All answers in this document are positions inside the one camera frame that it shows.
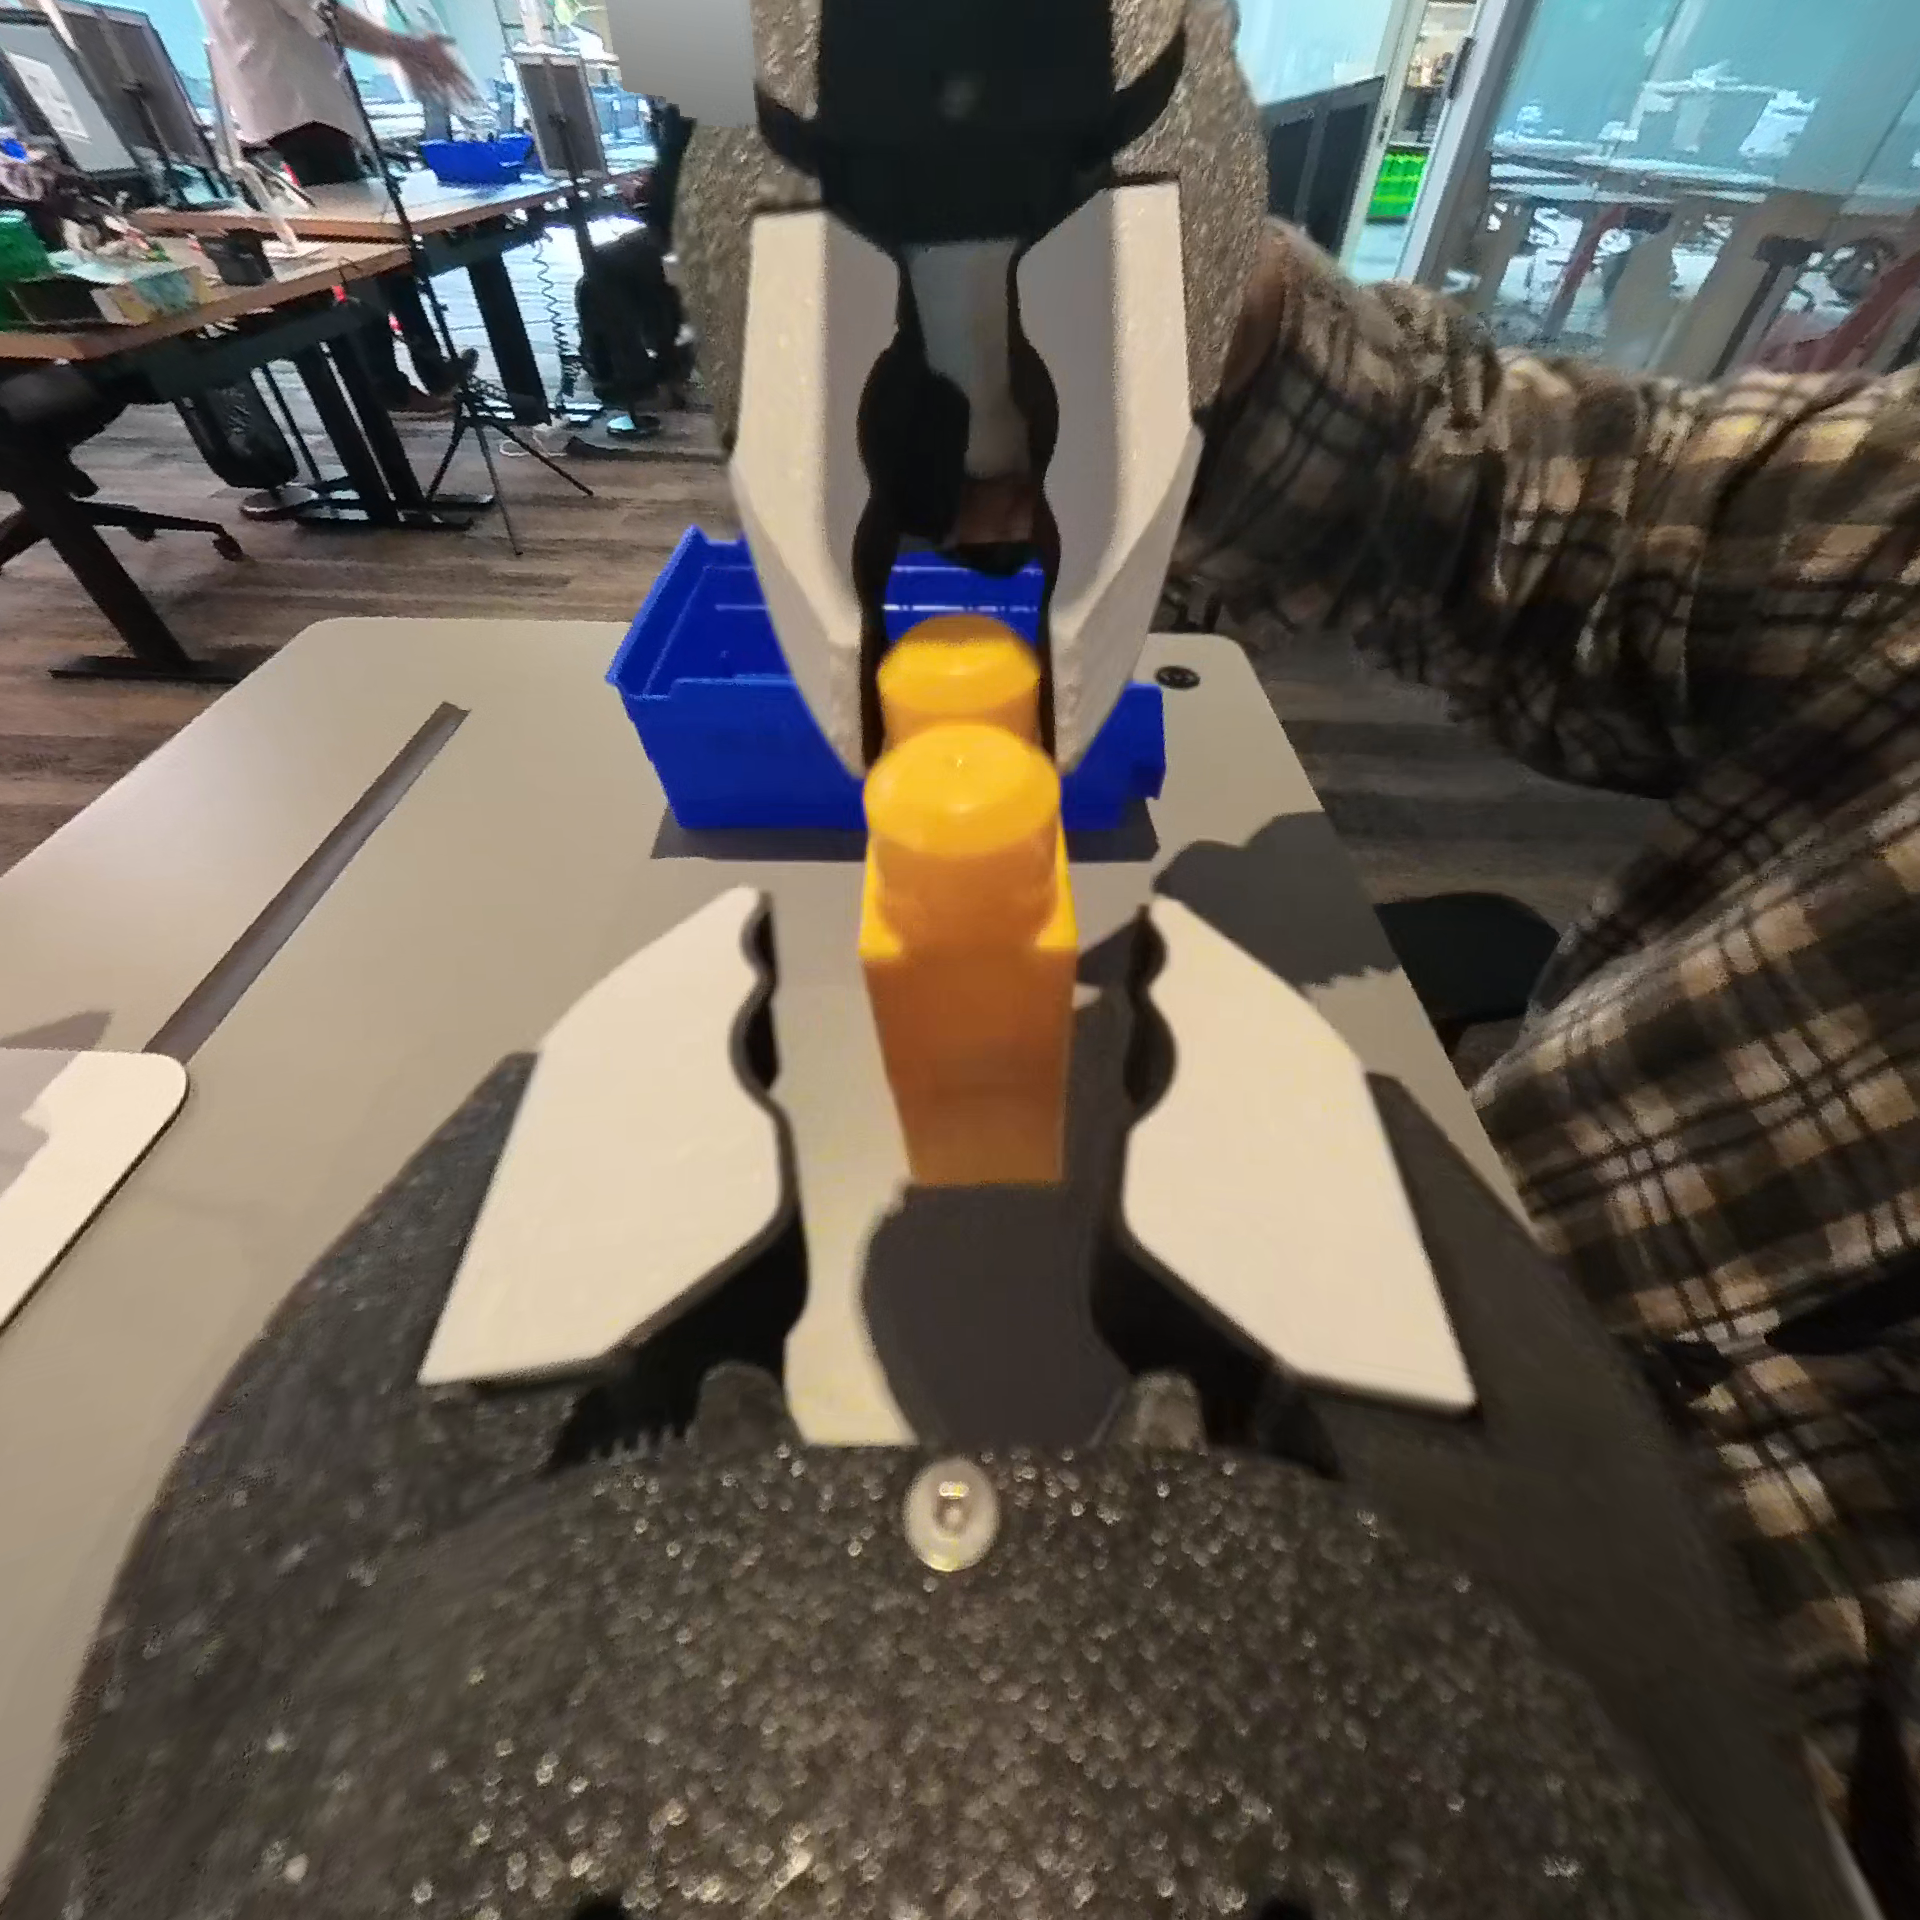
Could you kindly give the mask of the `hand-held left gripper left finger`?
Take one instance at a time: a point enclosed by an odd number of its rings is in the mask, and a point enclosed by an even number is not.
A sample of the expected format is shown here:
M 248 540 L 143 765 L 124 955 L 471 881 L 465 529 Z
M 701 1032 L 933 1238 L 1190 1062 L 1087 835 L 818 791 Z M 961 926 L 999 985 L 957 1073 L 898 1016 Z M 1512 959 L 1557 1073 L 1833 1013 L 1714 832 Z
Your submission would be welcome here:
M 773 902 L 734 886 L 616 963 L 540 1040 L 423 1387 L 586 1375 L 678 1321 L 789 1215 L 749 1038 Z

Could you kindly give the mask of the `wooden office desk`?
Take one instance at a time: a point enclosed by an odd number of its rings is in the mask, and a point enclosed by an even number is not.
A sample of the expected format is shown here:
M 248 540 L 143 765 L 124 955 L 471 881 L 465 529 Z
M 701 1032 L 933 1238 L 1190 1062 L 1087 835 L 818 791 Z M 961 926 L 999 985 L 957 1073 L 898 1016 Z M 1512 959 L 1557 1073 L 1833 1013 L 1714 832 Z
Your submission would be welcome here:
M 375 392 L 361 352 L 359 294 L 405 263 L 399 247 L 324 244 L 287 275 L 224 287 L 191 311 L 140 327 L 9 329 L 4 377 L 71 367 L 84 392 L 170 403 L 293 366 L 345 476 L 342 505 L 322 518 L 382 527 L 441 525 Z
M 649 161 L 623 159 L 581 183 L 540 175 L 493 188 L 441 185 L 430 173 L 409 173 L 397 183 L 312 185 L 304 204 L 279 216 L 248 205 L 145 207 L 137 222 L 159 236 L 287 230 L 306 243 L 409 247 L 423 275 L 436 278 L 458 271 L 469 278 L 512 421 L 548 424 L 554 392 L 520 312 L 510 256 L 536 247 L 548 225 L 574 230 L 576 254 L 582 256 L 590 219 L 636 209 L 652 172 Z

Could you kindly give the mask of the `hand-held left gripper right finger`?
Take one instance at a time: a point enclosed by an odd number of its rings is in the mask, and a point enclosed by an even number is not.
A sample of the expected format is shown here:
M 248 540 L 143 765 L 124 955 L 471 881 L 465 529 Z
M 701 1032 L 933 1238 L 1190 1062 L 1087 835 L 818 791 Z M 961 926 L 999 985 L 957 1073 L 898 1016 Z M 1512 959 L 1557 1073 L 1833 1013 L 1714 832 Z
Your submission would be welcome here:
M 1316 1006 L 1176 900 L 1144 1006 L 1170 1069 L 1136 1121 L 1136 1247 L 1286 1375 L 1424 1413 L 1476 1393 L 1360 1055 Z

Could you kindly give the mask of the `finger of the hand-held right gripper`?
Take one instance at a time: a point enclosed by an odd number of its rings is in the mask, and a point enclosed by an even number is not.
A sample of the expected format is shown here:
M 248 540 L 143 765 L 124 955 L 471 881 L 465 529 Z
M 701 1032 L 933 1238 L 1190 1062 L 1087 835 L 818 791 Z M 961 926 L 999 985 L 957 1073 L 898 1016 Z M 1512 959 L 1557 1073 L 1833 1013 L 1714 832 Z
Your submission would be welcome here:
M 1180 188 L 1114 185 L 1048 230 L 1020 264 L 1020 323 L 1055 407 L 1046 654 L 1054 758 L 1070 771 L 1136 671 L 1201 447 Z
M 751 222 L 728 481 L 786 669 L 852 776 L 869 763 L 855 548 L 872 499 L 856 427 L 898 287 L 898 264 L 825 207 Z

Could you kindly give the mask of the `black tripod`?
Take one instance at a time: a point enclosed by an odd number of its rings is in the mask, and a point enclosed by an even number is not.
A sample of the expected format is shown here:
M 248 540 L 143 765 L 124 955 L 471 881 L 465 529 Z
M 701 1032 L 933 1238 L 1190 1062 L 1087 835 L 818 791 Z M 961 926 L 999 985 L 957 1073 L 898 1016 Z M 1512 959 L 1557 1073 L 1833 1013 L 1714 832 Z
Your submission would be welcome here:
M 346 54 L 359 53 L 396 65 L 421 105 L 430 112 L 444 112 L 446 118 L 479 121 L 487 117 L 482 89 L 458 51 L 444 33 L 397 32 L 377 25 L 354 6 L 330 3 L 314 4 L 314 20 L 366 134 L 375 177 L 389 204 L 383 225 L 392 228 L 405 244 L 409 275 L 453 372 L 453 430 L 441 469 L 426 489 L 409 481 L 399 492 L 399 505 L 436 529 L 450 527 L 453 516 L 493 510 L 510 550 L 520 557 L 517 525 L 495 472 L 495 441 L 517 447 L 577 495 L 591 495 L 585 480 L 535 444 L 535 430 L 553 424 L 554 417 L 545 403 L 535 344 L 504 263 L 510 252 L 540 237 L 544 204 L 536 199 L 528 205 L 504 207 L 500 201 L 490 201 L 484 188 L 454 188 L 453 197 L 464 204 L 458 222 L 450 228 L 421 228 L 410 204 L 402 197 L 399 177 L 380 147 L 369 107 Z M 495 381 L 477 379 L 458 358 L 462 349 L 453 341 L 436 276 L 454 270 L 465 271 L 471 281 L 471 294 L 498 374 Z

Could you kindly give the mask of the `person's plaid shirt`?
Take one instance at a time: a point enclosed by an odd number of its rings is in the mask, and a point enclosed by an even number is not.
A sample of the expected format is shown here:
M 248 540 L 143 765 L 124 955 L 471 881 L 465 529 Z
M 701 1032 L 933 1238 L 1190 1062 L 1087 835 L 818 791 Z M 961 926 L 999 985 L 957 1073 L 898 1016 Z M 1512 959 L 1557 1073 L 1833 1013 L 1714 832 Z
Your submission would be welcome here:
M 1853 1846 L 1914 1857 L 1914 781 L 1706 824 L 1660 820 L 1474 1100 L 1703 1446 Z

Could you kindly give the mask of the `person's right hand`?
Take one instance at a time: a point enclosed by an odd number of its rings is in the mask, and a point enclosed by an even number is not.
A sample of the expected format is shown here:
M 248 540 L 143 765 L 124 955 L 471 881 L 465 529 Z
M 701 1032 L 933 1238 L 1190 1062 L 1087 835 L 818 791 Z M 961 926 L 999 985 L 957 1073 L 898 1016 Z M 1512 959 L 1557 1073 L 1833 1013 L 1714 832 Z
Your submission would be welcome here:
M 1040 484 L 1028 476 L 966 477 L 943 552 L 994 579 L 1016 576 L 1040 557 Z

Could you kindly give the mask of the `computer monitor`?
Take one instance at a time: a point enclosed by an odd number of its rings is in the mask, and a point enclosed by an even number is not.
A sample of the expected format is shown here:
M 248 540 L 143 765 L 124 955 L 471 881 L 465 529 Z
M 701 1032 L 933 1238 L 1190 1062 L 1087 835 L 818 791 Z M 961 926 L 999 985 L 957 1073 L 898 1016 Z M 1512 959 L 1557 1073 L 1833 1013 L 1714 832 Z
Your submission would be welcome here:
M 220 192 L 224 173 L 175 61 L 145 13 L 114 4 L 56 4 L 62 28 L 134 165 L 170 204 Z

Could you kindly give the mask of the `person's right forearm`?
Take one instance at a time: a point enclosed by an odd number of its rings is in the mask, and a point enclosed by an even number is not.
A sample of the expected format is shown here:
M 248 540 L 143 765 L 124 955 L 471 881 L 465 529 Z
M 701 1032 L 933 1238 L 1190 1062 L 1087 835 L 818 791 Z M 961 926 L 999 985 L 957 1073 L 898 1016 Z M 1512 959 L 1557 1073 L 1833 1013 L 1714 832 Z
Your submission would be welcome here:
M 1498 349 L 1269 223 L 1170 576 L 1537 774 L 1821 816 L 1914 800 L 1914 480 L 1914 367 Z

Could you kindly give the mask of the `white tablet stand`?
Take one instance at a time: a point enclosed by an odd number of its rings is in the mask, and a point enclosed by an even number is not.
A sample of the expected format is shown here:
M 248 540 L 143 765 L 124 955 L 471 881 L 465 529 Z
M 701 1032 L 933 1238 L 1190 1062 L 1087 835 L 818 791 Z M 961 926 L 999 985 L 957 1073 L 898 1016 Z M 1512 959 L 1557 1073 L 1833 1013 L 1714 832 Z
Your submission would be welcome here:
M 188 1089 L 188 1069 L 159 1053 L 4 1047 L 4 1325 L 170 1126 Z

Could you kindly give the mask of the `yellow two-stud toy block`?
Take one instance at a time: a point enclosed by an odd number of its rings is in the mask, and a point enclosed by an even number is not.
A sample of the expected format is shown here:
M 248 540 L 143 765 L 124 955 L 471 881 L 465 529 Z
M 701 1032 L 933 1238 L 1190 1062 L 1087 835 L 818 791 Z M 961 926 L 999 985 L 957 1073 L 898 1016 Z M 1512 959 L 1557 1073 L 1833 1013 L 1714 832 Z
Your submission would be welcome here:
M 977 613 L 882 656 L 856 919 L 906 1173 L 926 1189 L 1065 1177 L 1079 932 L 1040 657 Z

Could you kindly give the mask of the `black office chair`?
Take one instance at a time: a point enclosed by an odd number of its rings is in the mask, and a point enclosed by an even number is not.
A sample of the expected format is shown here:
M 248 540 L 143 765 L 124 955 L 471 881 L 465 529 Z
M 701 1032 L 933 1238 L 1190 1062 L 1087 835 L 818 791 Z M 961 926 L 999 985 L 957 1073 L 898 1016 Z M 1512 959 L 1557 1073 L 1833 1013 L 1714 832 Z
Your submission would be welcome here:
M 216 657 L 191 656 L 153 600 L 114 557 L 108 529 L 151 543 L 167 534 L 210 540 L 226 561 L 246 550 L 214 518 L 140 510 L 105 499 L 78 467 L 76 451 L 108 430 L 125 404 L 96 391 L 78 369 L 56 364 L 4 364 L 1 492 L 14 510 L 1 518 L 1 561 L 47 543 L 119 637 L 112 656 L 53 662 L 53 681 L 124 681 L 226 687 L 248 673 L 263 652 L 240 647 Z

